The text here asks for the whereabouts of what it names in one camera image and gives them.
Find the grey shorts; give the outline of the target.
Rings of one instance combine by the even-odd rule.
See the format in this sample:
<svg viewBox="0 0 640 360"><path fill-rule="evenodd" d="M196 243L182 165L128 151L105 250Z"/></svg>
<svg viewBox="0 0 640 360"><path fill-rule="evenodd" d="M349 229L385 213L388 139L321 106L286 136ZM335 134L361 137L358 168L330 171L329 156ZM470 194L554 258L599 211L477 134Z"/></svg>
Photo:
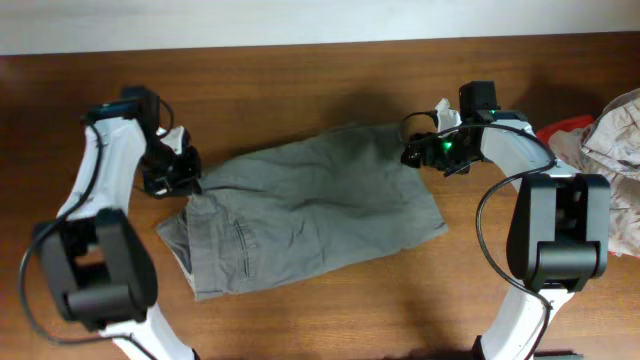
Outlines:
<svg viewBox="0 0 640 360"><path fill-rule="evenodd" d="M267 290L415 248L448 227L393 125L246 154L157 227L199 300Z"/></svg>

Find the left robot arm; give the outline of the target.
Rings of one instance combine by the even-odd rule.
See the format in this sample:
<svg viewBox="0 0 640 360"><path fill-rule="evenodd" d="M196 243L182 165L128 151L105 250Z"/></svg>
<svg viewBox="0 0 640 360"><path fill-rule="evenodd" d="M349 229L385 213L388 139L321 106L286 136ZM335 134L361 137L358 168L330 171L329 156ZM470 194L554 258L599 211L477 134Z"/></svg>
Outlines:
<svg viewBox="0 0 640 360"><path fill-rule="evenodd" d="M109 341L130 359L195 359L158 304L153 261L129 221L137 176L155 199L198 194L201 160L182 126L161 126L170 106L144 86L83 117L85 150L71 193L57 216L36 225L19 268L18 291L32 329L56 345ZM26 270L36 257L62 318L87 331L63 338L40 325L26 296Z"/></svg>

